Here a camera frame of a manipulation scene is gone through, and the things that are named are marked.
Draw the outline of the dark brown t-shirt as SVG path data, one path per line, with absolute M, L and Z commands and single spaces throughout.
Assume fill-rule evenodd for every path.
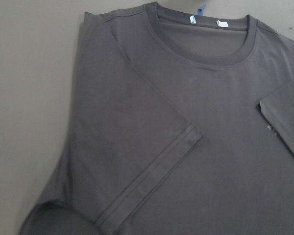
M 22 235 L 294 235 L 294 41 L 156 2 L 85 13 L 72 124 Z

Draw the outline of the long blue tape strip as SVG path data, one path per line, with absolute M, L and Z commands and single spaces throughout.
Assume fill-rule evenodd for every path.
M 203 16 L 203 14 L 204 14 L 204 9 L 206 8 L 206 6 L 207 5 L 203 5 L 203 6 L 201 6 L 198 10 L 197 10 L 197 14 L 199 15 L 199 16 Z

